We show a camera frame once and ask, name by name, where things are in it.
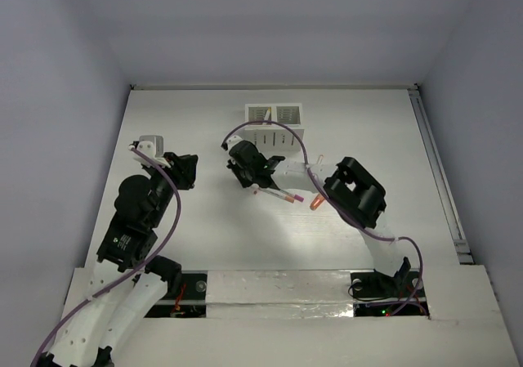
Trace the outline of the white marker pink caps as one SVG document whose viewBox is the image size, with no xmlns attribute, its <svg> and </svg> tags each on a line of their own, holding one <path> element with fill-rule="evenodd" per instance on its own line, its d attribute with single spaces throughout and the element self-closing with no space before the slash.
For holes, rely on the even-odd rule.
<svg viewBox="0 0 523 367">
<path fill-rule="evenodd" d="M 262 189 L 258 185 L 253 185 L 252 186 L 252 192 L 253 192 L 254 195 L 257 195 L 257 194 L 262 192 Z"/>
</svg>

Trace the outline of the white marker yellow cap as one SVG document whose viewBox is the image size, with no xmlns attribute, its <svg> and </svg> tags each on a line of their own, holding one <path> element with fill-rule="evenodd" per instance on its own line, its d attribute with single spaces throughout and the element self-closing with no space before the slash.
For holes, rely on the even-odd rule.
<svg viewBox="0 0 523 367">
<path fill-rule="evenodd" d="M 262 118 L 262 123 L 263 124 L 268 123 L 269 121 L 271 121 L 271 107 L 269 107 L 266 110 L 266 112 L 265 112 L 265 114 L 264 114 L 264 116 Z"/>
</svg>

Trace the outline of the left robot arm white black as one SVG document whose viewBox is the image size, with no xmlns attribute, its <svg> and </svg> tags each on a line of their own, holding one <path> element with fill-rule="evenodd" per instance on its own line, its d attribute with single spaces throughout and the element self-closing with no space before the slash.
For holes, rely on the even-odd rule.
<svg viewBox="0 0 523 367">
<path fill-rule="evenodd" d="M 124 179 L 84 299 L 47 335 L 33 366 L 112 366 L 140 321 L 181 287 L 181 265 L 160 256 L 155 229 L 194 186 L 198 157 L 135 149 L 145 170 Z"/>
</svg>

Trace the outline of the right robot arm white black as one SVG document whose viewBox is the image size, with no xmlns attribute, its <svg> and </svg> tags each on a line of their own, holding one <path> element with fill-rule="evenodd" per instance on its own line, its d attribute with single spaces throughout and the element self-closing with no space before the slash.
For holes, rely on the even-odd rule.
<svg viewBox="0 0 523 367">
<path fill-rule="evenodd" d="M 227 167 L 243 188 L 284 192 L 300 190 L 322 195 L 340 217 L 362 235 L 373 259 L 374 284 L 386 295 L 398 293 L 411 269 L 397 239 L 377 230 L 386 208 L 383 186 L 354 158 L 336 164 L 299 163 L 284 156 L 265 157 L 250 141 L 233 136 L 221 145 L 230 159 Z"/>
</svg>

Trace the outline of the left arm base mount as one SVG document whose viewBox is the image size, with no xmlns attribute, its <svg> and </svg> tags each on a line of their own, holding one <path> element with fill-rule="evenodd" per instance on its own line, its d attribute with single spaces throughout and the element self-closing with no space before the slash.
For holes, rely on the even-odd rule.
<svg viewBox="0 0 523 367">
<path fill-rule="evenodd" d="M 157 306 L 165 307 L 172 318 L 204 318 L 208 273 L 206 271 L 183 271 L 177 291 L 170 291 Z"/>
</svg>

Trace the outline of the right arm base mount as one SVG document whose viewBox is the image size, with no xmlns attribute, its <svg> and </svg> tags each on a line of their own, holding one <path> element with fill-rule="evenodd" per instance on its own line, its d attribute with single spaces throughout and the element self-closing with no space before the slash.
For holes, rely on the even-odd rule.
<svg viewBox="0 0 523 367">
<path fill-rule="evenodd" d="M 351 283 L 347 290 L 353 300 L 355 317 L 387 317 L 407 303 L 395 316 L 430 315 L 425 290 L 417 286 L 418 271 L 408 273 L 406 280 L 394 285 L 386 276 L 374 271 L 351 273 Z"/>
</svg>

